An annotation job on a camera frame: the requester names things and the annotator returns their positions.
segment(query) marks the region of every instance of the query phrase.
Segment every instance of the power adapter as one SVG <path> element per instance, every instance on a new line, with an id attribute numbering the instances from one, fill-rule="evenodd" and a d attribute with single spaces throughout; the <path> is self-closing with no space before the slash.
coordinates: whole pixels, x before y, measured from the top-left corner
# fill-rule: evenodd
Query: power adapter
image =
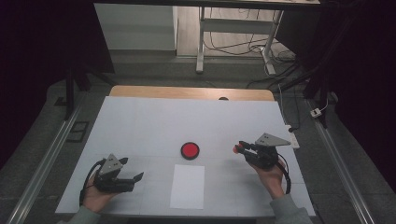
<path id="1" fill-rule="evenodd" d="M 319 117 L 321 115 L 321 112 L 320 112 L 320 110 L 318 109 L 318 108 L 316 108 L 316 109 L 314 109 L 314 110 L 311 110 L 311 116 L 313 117 L 313 118 L 317 118 L 317 117 Z"/>

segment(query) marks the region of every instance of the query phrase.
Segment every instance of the white wall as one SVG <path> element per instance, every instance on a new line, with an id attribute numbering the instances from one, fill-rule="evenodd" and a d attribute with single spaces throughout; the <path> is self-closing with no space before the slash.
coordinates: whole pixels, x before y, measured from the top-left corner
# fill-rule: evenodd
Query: white wall
<path id="1" fill-rule="evenodd" d="M 176 7 L 94 5 L 108 49 L 176 49 Z"/>

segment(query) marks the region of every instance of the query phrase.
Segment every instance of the wooden floor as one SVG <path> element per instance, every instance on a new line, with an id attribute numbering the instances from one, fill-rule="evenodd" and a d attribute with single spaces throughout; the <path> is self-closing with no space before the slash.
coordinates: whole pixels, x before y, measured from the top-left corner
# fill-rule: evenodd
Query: wooden floor
<path id="1" fill-rule="evenodd" d="M 177 31 L 177 56 L 196 56 L 199 40 L 199 15 L 200 8 L 198 7 L 178 7 L 178 31 Z M 218 8 L 208 7 L 205 9 L 206 18 L 217 19 L 234 19 L 234 20 L 260 20 L 271 21 L 274 15 L 273 10 L 258 10 L 258 9 L 243 9 L 243 8 Z M 228 34 L 228 33 L 209 33 L 205 32 L 204 42 L 206 47 L 204 49 L 205 56 L 238 56 L 238 57 L 261 57 L 261 54 L 255 49 L 255 52 L 249 52 L 249 46 L 264 45 L 265 39 L 268 35 L 252 35 L 252 34 Z M 275 43 L 272 46 L 274 54 L 280 51 L 287 50 L 280 43 Z M 225 46 L 237 45 L 246 43 L 240 46 L 224 49 Z M 229 51 L 232 55 L 215 48 Z"/>

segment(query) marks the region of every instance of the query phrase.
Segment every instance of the red button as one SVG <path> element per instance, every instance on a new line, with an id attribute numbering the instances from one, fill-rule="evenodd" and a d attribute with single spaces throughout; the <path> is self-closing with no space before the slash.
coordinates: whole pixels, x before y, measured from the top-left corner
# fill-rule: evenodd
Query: red button
<path id="1" fill-rule="evenodd" d="M 194 160 L 198 157 L 199 147 L 193 142 L 188 142 L 181 147 L 181 155 L 186 160 Z"/>

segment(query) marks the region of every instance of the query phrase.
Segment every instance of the sleeve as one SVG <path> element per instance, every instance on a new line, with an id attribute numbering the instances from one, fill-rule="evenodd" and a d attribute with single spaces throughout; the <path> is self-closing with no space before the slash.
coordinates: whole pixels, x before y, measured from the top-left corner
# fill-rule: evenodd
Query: sleeve
<path id="1" fill-rule="evenodd" d="M 305 208 L 298 208 L 289 194 L 270 202 L 276 224 L 312 224 Z"/>
<path id="2" fill-rule="evenodd" d="M 100 215 L 94 213 L 85 206 L 81 206 L 78 212 L 68 221 L 59 221 L 58 224 L 96 224 L 99 221 Z"/>

